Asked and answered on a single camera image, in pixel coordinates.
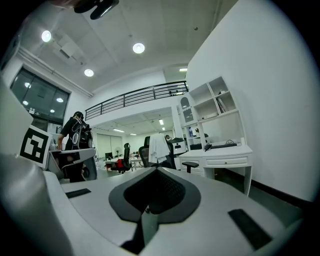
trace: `white towel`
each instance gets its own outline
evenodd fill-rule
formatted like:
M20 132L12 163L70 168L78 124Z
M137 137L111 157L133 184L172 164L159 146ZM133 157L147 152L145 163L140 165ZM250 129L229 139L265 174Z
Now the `white towel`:
M149 142L149 162L162 163L169 154L170 151L165 136L160 133L152 134Z

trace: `glass window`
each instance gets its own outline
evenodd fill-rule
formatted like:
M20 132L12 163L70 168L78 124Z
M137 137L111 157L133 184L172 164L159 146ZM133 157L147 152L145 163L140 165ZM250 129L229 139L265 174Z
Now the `glass window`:
M40 123L43 124L34 121L36 127L39 126L44 131L56 133L53 132L55 128L51 129L48 123L59 126L63 124L69 93L23 68L14 79L11 90L27 111L34 111L30 113L33 118L45 121L46 125L41 121Z
M35 109L40 114L49 115L56 90L43 80L34 78L23 100L28 102L29 108Z
M29 72L22 70L14 79L11 90L17 99L22 103L27 91L31 88L31 82L34 76Z

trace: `black mesh chair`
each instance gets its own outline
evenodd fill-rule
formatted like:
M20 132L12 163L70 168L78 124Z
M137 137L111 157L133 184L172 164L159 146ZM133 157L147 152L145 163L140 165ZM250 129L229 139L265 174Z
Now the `black mesh chair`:
M129 156L130 156L130 144L126 143L124 144L124 156L122 159L122 165L123 167L112 167L112 171L118 171L119 173L122 172L124 173L125 171L129 171L132 169L132 165L129 161Z
M175 158L174 158L174 146L172 145L172 143L167 142L170 153L169 155L166 156L166 160L161 163L154 163L154 162L149 162L149 141L150 141L150 136L145 137L144 145L139 148L139 155L143 162L143 166L145 168L165 167L165 168L177 169L175 164ZM196 168L199 166L199 164L195 162L183 162L182 164L186 166L187 168L186 171L189 174L191 173L191 167Z

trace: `railing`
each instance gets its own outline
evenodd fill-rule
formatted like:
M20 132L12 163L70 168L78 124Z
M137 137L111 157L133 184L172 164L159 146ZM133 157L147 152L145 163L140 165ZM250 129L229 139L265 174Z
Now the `railing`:
M85 111L85 120L142 102L183 95L188 91L186 81L168 82L133 90L88 108Z

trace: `desk drawer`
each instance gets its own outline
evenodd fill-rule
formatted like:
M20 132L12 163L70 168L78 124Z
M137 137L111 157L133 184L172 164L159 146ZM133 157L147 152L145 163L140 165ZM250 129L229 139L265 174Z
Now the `desk drawer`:
M221 156L221 157L204 157L203 165L204 167L217 167L221 168L224 166L232 167L234 166L248 166L250 160L249 156L235 155L235 156Z

